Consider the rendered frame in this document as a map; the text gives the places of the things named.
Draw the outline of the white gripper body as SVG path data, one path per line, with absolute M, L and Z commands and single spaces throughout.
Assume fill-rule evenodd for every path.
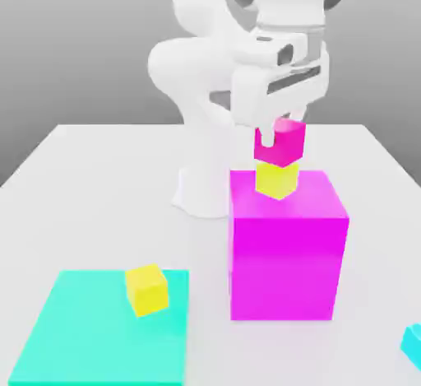
M 321 57 L 301 67 L 287 65 L 277 70 L 240 66 L 233 75 L 231 112 L 235 123 L 259 128 L 301 106 L 325 96 L 329 85 L 330 57 Z

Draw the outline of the small pink cube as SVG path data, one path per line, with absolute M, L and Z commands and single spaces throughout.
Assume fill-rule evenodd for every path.
M 275 136 L 272 147 L 261 141 L 261 131 L 255 129 L 254 158 L 266 163 L 286 167 L 303 157 L 306 123 L 278 118 L 274 124 Z

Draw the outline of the small yellow cube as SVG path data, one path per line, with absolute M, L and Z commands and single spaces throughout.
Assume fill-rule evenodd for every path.
M 258 161 L 256 167 L 256 190 L 270 198 L 282 200 L 297 189 L 298 170 L 298 163 L 279 167 Z
M 155 263 L 125 271 L 127 298 L 137 317 L 169 307 L 168 282 Z

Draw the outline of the small cyan cube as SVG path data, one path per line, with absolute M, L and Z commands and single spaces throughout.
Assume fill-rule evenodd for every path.
M 421 323 L 415 323 L 405 329 L 400 349 L 413 365 L 421 371 Z

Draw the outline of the large magenta box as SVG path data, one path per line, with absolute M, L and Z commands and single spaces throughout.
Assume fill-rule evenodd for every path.
M 233 320 L 330 320 L 349 216 L 325 172 L 304 170 L 278 201 L 252 170 L 230 173 L 229 301 Z

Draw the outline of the large turquoise box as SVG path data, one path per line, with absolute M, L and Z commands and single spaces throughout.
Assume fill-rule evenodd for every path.
M 123 271 L 60 272 L 8 386 L 184 386 L 189 273 L 164 275 L 169 307 L 138 318 Z

